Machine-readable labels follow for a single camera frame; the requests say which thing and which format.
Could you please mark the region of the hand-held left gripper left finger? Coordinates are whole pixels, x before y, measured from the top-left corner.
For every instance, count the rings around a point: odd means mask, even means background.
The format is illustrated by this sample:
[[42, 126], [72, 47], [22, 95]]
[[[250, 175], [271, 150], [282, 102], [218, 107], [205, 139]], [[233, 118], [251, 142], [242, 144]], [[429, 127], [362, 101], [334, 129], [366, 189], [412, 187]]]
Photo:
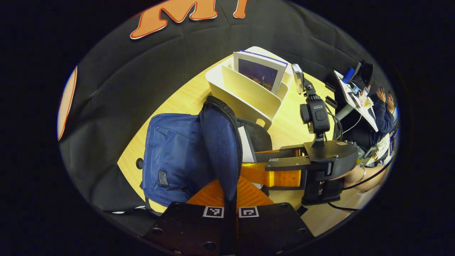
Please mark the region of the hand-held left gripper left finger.
[[227, 256], [234, 252], [234, 206], [219, 180], [187, 203], [173, 202], [144, 235], [153, 246], [174, 256]]

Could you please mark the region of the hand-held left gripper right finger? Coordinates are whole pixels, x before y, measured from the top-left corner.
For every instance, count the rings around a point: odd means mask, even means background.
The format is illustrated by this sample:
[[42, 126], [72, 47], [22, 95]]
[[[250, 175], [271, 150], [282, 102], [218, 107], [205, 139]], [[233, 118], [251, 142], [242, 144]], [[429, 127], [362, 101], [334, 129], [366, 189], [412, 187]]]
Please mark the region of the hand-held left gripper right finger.
[[299, 213], [286, 202], [275, 203], [240, 177], [237, 185], [239, 255], [285, 255], [314, 240]]

